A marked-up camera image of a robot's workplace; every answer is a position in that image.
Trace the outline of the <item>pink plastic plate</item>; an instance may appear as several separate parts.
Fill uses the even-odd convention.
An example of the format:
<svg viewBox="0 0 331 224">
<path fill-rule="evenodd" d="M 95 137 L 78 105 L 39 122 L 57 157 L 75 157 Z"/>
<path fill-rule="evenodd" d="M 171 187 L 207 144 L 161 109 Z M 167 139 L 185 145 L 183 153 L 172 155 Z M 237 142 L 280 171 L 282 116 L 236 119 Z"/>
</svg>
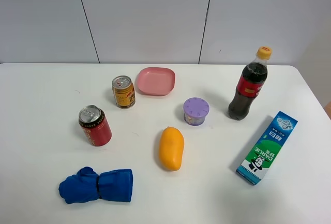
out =
<svg viewBox="0 0 331 224">
<path fill-rule="evenodd" d="M 139 72 L 136 84 L 145 95 L 165 96 L 175 86 L 175 72 L 164 67 L 146 67 Z"/>
</svg>

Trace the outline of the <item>purple lidded round container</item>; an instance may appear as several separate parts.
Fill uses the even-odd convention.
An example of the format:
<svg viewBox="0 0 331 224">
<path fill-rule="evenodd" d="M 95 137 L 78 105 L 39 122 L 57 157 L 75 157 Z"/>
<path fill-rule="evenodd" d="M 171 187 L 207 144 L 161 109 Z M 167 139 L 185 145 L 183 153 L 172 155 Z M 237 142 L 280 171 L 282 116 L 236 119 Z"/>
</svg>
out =
<svg viewBox="0 0 331 224">
<path fill-rule="evenodd" d="M 202 98 L 192 97 L 183 104 L 184 121 L 191 126 L 202 125 L 209 113 L 209 104 Z"/>
</svg>

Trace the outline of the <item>Darlie toothpaste box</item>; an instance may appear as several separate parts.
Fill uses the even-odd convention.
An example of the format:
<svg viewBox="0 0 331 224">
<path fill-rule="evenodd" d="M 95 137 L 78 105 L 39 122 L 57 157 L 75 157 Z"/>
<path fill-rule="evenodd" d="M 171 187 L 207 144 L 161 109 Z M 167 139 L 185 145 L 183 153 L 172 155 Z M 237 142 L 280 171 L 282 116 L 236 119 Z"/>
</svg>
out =
<svg viewBox="0 0 331 224">
<path fill-rule="evenodd" d="M 298 121 L 278 112 L 236 172 L 252 185 L 258 184 L 268 172 Z"/>
</svg>

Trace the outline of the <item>gold energy drink can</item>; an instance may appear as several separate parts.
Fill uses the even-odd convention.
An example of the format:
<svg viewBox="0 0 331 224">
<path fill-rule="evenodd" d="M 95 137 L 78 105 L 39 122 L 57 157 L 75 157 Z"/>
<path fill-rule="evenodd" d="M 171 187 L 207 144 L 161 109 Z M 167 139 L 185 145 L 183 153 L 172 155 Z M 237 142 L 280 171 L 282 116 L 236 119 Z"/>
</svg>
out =
<svg viewBox="0 0 331 224">
<path fill-rule="evenodd" d="M 135 102 L 135 90 L 132 80 L 125 75 L 117 76 L 112 80 L 112 91 L 116 105 L 121 109 L 131 108 Z"/>
</svg>

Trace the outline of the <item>cola bottle yellow cap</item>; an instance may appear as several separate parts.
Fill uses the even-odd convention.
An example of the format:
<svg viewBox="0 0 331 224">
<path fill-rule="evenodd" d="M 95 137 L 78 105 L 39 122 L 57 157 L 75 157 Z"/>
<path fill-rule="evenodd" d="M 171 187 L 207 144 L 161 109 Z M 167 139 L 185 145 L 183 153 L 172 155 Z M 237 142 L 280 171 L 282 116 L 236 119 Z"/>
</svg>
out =
<svg viewBox="0 0 331 224">
<path fill-rule="evenodd" d="M 270 59 L 272 52 L 270 47 L 259 47 L 255 59 L 242 70 L 234 98 L 228 106 L 230 118 L 240 121 L 248 115 L 253 101 L 267 79 L 267 61 Z"/>
</svg>

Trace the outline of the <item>yellow mango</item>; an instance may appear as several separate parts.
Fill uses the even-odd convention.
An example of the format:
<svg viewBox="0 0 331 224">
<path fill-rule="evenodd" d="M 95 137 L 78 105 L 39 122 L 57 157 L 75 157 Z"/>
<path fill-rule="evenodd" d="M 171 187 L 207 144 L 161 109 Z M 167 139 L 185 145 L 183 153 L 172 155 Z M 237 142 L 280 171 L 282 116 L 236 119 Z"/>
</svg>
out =
<svg viewBox="0 0 331 224">
<path fill-rule="evenodd" d="M 177 128 L 164 129 L 159 142 L 159 159 L 165 169 L 178 171 L 181 168 L 184 145 L 184 137 Z"/>
</svg>

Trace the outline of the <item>red soda can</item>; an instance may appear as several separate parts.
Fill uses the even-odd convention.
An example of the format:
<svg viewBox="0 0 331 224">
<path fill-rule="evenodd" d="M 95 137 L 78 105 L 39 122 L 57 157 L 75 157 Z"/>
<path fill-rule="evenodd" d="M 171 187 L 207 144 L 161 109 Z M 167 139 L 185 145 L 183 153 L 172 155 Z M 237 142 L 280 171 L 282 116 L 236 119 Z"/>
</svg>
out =
<svg viewBox="0 0 331 224">
<path fill-rule="evenodd" d="M 79 125 L 93 146 L 106 145 L 112 132 L 103 110 L 95 105 L 85 106 L 79 112 Z"/>
</svg>

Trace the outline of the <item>blue rolled cloth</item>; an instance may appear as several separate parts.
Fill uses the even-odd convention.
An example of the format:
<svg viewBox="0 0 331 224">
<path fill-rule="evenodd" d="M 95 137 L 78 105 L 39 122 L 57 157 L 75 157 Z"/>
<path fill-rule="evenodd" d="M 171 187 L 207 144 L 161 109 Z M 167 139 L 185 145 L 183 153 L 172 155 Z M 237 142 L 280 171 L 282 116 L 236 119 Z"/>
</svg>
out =
<svg viewBox="0 0 331 224">
<path fill-rule="evenodd" d="M 91 167 L 81 168 L 59 184 L 59 195 L 67 204 L 103 199 L 130 202 L 133 192 L 133 172 L 118 169 L 97 174 Z"/>
</svg>

